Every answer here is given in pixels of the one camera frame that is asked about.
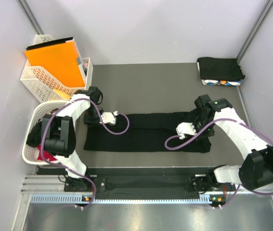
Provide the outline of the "black t shirt flower print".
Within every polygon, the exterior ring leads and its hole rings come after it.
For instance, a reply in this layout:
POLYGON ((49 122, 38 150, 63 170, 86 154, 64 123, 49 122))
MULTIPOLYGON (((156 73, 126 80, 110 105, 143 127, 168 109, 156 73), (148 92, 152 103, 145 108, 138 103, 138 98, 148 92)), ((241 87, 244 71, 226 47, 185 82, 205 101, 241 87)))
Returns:
POLYGON ((87 130, 84 150, 98 152, 167 152, 165 140, 177 134, 182 122, 193 122, 196 109, 190 112, 128 114, 129 129, 122 135, 109 133, 102 125, 87 130))

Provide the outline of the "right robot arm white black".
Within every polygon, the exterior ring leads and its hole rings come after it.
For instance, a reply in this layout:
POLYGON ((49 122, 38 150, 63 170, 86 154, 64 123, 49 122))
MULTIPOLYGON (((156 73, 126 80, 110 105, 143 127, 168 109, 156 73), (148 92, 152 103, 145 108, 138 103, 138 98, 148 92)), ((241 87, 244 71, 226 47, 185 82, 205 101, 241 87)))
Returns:
POLYGON ((215 134, 214 126, 225 132, 243 157, 241 166, 220 166, 210 172, 207 185, 219 190, 224 183, 241 184, 253 191, 273 183, 273 145, 246 128, 233 106, 225 99, 211 100, 205 94, 195 100, 198 115, 193 127, 199 138, 215 134))

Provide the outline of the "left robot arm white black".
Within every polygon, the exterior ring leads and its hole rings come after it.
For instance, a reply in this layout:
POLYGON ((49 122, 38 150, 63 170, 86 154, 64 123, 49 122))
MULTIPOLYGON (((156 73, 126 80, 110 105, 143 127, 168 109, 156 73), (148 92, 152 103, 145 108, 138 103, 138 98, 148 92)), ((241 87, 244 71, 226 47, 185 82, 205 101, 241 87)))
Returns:
POLYGON ((41 154, 49 153, 59 161, 59 164, 67 167, 66 192, 83 192, 92 189, 87 167, 76 152, 75 123, 81 115, 84 115, 85 125, 98 125, 100 123, 98 114, 103 110, 96 110, 91 102, 100 105, 102 100, 103 94, 97 87, 77 90, 63 107, 52 115, 45 115, 42 118, 41 137, 45 140, 41 141, 41 154))

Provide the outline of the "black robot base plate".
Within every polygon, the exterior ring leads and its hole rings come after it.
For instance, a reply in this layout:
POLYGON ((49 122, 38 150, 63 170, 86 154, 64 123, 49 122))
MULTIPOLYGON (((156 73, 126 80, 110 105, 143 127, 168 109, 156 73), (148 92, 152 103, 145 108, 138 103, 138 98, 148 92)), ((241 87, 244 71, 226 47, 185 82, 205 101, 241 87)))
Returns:
POLYGON ((159 200, 198 199, 207 192, 230 193, 235 186, 211 187, 206 179, 209 167, 90 167, 97 189, 96 199, 159 200))

